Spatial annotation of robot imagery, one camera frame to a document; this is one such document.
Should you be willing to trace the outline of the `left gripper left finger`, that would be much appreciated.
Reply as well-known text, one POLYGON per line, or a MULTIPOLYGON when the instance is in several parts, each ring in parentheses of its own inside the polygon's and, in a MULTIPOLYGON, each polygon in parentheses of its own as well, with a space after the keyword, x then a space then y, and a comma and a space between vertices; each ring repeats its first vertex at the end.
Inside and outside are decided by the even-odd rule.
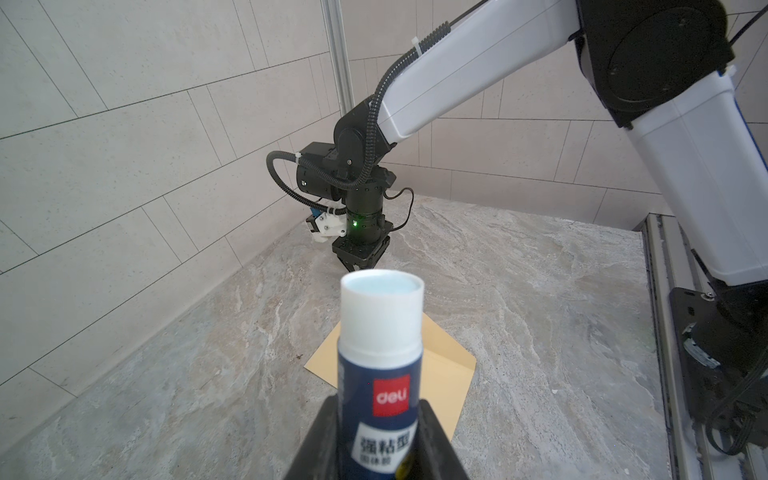
POLYGON ((329 396, 322 403, 284 480, 337 480, 338 397, 329 396))

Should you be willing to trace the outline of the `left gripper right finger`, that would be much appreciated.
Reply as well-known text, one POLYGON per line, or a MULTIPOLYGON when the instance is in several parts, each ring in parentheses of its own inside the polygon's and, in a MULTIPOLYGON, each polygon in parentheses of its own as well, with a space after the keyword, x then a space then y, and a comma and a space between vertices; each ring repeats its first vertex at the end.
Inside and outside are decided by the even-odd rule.
POLYGON ((424 480, 468 480, 436 413, 426 399, 419 401, 418 478, 424 480))

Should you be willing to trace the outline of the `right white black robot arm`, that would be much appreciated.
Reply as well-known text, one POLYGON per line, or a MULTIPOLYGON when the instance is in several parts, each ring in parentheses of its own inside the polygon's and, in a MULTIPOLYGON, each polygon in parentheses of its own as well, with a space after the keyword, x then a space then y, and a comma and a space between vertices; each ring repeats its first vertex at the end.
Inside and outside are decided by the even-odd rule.
POLYGON ((734 96, 717 1, 482 1, 398 58, 330 144, 294 155, 302 191, 337 199, 383 177, 423 126, 560 49, 622 128, 702 266, 730 287, 767 278, 767 166, 734 96))

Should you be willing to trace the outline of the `blue white glue stick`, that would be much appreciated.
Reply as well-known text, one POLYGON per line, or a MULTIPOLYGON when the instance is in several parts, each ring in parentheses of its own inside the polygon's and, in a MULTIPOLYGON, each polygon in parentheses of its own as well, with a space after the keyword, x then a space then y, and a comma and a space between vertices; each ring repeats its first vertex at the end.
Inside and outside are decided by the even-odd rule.
POLYGON ((424 283, 395 270, 341 280, 338 463, 343 479, 404 479, 415 461, 424 283))

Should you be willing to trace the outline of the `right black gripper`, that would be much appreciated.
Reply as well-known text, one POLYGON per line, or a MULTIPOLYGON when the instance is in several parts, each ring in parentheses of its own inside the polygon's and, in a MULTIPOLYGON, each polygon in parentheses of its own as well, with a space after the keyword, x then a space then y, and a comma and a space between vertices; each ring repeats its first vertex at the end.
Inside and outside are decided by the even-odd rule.
POLYGON ((332 243, 332 251, 348 272, 373 269, 390 244, 394 225, 384 220, 365 223, 350 220, 346 234, 332 243))

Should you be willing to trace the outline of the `yellow paper envelope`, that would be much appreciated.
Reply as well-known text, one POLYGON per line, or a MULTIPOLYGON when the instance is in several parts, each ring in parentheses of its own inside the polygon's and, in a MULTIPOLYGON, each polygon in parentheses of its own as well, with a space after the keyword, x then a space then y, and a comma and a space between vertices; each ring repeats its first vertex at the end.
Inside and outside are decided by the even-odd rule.
MULTIPOLYGON (((309 358, 305 368, 336 388, 337 324, 309 358)), ((426 399, 447 438, 453 439, 476 368, 475 357, 426 314, 422 315, 422 380, 420 396, 426 399)))

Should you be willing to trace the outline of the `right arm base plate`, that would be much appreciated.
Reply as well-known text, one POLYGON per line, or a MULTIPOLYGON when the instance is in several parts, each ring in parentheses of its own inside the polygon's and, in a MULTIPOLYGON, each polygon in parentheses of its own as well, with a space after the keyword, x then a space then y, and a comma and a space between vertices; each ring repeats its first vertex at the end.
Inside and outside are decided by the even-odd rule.
POLYGON ((692 418, 710 445, 736 455, 748 444, 767 447, 767 309, 734 317, 705 292, 669 294, 692 418))

